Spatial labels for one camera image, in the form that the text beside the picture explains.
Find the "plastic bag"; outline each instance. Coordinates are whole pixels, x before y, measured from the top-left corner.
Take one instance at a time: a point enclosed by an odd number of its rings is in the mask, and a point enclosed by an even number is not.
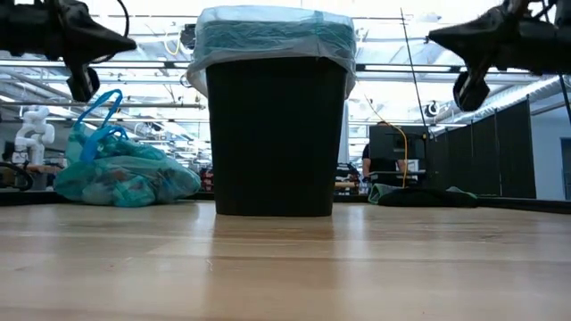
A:
[[[347,69],[346,97],[355,86],[357,41],[349,17],[279,6],[219,6],[204,9],[195,33],[186,78],[206,96],[208,66],[265,58],[326,57]]]
[[[119,97],[101,127],[89,133],[82,120],[113,94]],[[198,192],[200,178],[150,145],[130,141],[125,129],[107,126],[122,99],[120,90],[101,95],[71,130],[66,149],[68,167],[54,190],[75,202],[118,207],[170,203]]]

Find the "computer monitor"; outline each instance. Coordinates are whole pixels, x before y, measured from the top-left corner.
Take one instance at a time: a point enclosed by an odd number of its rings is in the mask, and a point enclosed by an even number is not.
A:
[[[399,127],[407,137],[408,159],[423,160],[426,157],[426,130],[420,126]],[[368,148],[371,159],[403,160],[404,138],[399,130],[391,126],[371,126],[368,128]]]

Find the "white robot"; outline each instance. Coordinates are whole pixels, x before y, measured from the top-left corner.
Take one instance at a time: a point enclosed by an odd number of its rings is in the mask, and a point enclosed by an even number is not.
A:
[[[24,123],[16,133],[12,163],[29,161],[30,165],[44,164],[45,145],[52,144],[55,139],[54,126],[46,123],[49,114],[50,110],[45,106],[31,106],[24,112]]]

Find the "blue bag handle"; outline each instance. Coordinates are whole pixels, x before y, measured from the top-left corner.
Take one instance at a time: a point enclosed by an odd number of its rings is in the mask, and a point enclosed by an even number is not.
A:
[[[92,162],[95,159],[95,156],[97,156],[99,141],[108,136],[115,135],[115,133],[120,133],[120,138],[128,139],[127,132],[123,127],[108,126],[105,128],[99,128],[84,143],[83,150],[81,150],[81,154],[79,155],[79,160],[87,163]]]
[[[104,104],[105,102],[107,102],[113,94],[118,94],[118,97],[115,100],[115,103],[113,103],[113,106],[109,109],[109,113],[107,113],[107,117],[105,117],[103,124],[101,124],[101,126],[99,127],[99,128],[104,128],[105,125],[107,125],[107,121],[109,121],[109,118],[115,112],[117,112],[117,109],[119,108],[119,105],[121,104],[121,101],[123,100],[123,93],[119,89],[114,89],[114,90],[108,91],[108,92],[100,95],[99,98],[97,98],[97,100],[91,105],[91,107],[89,107],[88,110],[84,111],[81,115],[79,115],[78,121],[76,121],[76,123],[75,123],[75,125],[73,125],[73,127],[75,129],[79,129],[79,125],[81,124],[83,119],[87,115],[89,115],[89,113],[91,111],[93,111],[95,108],[97,108],[97,107],[101,106],[102,104]]]

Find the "teal trash bag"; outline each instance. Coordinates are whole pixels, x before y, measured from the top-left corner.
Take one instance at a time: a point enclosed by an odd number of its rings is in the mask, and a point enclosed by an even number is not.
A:
[[[114,94],[118,98],[103,124],[90,131],[83,119]],[[107,92],[79,116],[68,138],[68,167],[56,177],[54,190],[71,201],[126,208],[171,203],[198,192],[201,181],[192,170],[129,140],[124,128],[107,125],[121,100],[120,90]]]

